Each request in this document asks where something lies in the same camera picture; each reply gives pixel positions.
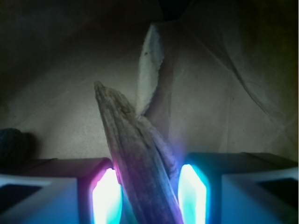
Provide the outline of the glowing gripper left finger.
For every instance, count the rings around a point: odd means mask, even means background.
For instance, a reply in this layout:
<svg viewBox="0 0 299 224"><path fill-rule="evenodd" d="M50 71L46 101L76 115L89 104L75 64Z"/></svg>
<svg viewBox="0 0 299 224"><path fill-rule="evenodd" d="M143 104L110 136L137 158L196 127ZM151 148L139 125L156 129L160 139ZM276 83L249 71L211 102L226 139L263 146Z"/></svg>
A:
<svg viewBox="0 0 299 224"><path fill-rule="evenodd" d="M121 212L109 158L33 160L0 173L3 224L118 224Z"/></svg>

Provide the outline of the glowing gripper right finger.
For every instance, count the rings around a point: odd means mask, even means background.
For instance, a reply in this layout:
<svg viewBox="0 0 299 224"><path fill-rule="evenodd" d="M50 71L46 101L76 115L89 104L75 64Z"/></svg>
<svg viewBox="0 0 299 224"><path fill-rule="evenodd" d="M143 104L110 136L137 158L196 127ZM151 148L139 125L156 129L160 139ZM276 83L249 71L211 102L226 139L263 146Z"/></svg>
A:
<svg viewBox="0 0 299 224"><path fill-rule="evenodd" d="M186 224L296 224L299 165L270 153L190 153L178 201Z"/></svg>

